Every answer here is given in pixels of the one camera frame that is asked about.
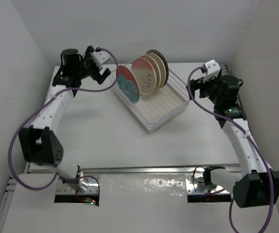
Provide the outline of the red blue floral plate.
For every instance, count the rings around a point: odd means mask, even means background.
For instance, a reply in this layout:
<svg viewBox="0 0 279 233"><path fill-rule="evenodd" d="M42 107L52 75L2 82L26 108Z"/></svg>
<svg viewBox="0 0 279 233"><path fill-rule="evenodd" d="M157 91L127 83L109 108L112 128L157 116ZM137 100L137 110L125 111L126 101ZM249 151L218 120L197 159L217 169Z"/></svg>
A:
<svg viewBox="0 0 279 233"><path fill-rule="evenodd" d="M135 75L123 65L119 65L118 70L117 84L119 89L132 103L137 103L140 99L140 89Z"/></svg>

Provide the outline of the pink cream branch plate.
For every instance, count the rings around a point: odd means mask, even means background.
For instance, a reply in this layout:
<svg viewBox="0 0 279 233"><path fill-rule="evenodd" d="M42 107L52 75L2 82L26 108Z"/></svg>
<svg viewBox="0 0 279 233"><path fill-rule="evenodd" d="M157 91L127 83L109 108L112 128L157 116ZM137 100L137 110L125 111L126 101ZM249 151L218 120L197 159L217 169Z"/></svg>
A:
<svg viewBox="0 0 279 233"><path fill-rule="evenodd" d="M137 78L140 92L150 95L155 91L156 73L153 65L142 56L135 59L131 65L131 71Z"/></svg>

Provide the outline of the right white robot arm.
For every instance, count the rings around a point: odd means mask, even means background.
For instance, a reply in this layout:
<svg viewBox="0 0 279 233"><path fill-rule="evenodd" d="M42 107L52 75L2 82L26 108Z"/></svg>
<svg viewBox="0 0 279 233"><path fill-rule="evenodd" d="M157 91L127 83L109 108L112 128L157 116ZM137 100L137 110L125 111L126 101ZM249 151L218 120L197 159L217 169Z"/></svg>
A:
<svg viewBox="0 0 279 233"><path fill-rule="evenodd" d="M259 155L246 114L237 103L242 85L241 79L231 75L218 75L208 81L204 78L188 80L186 88L192 100L199 90L200 98L208 98L214 104L212 114L230 140L242 173L232 175L225 168L210 166L204 171L204 183L225 188L240 208L271 206L279 196L279 171L274 171Z"/></svg>

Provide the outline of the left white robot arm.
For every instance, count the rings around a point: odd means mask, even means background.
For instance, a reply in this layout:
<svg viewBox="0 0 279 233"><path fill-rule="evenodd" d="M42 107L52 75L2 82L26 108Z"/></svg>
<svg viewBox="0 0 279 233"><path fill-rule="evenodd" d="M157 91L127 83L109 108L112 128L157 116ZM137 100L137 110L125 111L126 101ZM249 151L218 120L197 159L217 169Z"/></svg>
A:
<svg viewBox="0 0 279 233"><path fill-rule="evenodd" d="M82 79L91 77L102 84L111 74L108 68L102 71L110 55L89 46L84 55L77 49L63 50L60 59L43 108L24 124L18 137L26 162L47 167L58 173L63 183L80 189L84 186L82 169L68 161L56 132L68 104L81 89Z"/></svg>

